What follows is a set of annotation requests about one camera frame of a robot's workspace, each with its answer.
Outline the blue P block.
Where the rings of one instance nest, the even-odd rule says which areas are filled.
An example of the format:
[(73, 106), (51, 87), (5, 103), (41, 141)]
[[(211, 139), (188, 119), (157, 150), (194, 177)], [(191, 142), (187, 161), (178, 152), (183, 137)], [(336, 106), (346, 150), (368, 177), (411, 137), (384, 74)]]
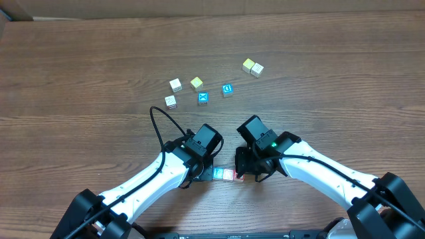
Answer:
[(223, 173), (224, 173), (224, 169), (223, 168), (215, 167), (213, 169), (212, 178), (213, 179), (216, 179), (216, 180), (222, 180), (223, 179)]

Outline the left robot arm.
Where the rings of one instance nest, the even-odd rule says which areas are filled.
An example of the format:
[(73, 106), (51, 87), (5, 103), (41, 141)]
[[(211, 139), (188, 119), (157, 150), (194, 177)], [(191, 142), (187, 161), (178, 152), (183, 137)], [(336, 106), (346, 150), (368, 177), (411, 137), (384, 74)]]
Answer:
[(208, 124), (168, 141), (158, 157), (121, 185), (96, 195), (78, 193), (52, 233), (53, 238), (142, 238), (133, 224), (157, 199), (191, 183), (213, 163), (224, 143)]

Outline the red M block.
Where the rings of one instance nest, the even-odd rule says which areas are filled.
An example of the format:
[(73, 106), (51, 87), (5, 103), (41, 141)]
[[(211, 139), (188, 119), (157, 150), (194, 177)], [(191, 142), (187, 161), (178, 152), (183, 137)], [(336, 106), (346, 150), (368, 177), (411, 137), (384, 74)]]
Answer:
[(233, 181), (234, 171), (232, 169), (223, 169), (222, 179), (224, 181)]

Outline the red K block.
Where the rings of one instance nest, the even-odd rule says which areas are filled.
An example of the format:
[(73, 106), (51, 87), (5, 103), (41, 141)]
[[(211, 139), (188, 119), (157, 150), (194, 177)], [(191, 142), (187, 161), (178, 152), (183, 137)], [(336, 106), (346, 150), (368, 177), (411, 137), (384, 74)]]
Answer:
[(233, 170), (233, 181), (243, 182), (244, 181), (244, 175), (239, 177), (238, 173), (235, 170)]

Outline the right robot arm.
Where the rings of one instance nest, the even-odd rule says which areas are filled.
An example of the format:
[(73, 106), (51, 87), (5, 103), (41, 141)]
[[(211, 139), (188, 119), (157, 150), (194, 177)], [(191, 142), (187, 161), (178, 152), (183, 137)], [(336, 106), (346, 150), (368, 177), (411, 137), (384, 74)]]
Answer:
[(423, 238), (424, 208), (407, 184), (387, 172), (382, 177), (350, 169), (285, 131), (277, 135), (258, 116), (237, 129), (246, 142), (235, 155), (239, 177), (267, 179), (275, 172), (303, 181), (347, 211), (318, 238)]

